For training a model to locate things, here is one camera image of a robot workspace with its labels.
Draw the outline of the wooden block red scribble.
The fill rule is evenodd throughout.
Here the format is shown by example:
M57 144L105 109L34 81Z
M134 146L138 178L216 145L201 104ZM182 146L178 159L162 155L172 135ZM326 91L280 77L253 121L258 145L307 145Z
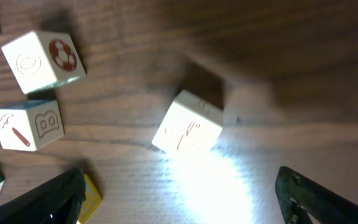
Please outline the wooden block red scribble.
M223 110L183 90L172 101L152 144L170 154L208 152L223 130Z

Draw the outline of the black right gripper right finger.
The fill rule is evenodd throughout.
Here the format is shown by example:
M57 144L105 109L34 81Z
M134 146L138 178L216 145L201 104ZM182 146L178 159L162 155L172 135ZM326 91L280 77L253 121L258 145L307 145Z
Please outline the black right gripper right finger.
M279 168L275 193L285 223L358 223L358 205L289 167Z

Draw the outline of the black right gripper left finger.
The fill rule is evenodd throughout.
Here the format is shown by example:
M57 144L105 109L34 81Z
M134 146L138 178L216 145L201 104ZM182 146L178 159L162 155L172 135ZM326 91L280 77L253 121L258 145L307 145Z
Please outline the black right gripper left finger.
M0 206L0 224L76 224L86 199L85 175L72 168Z

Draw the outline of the wooden block soccer ball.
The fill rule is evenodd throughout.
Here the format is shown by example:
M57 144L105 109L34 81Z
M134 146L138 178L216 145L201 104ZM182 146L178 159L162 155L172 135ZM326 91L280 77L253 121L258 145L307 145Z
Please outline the wooden block soccer ball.
M32 30L3 45L1 50L26 95L86 77L67 33Z

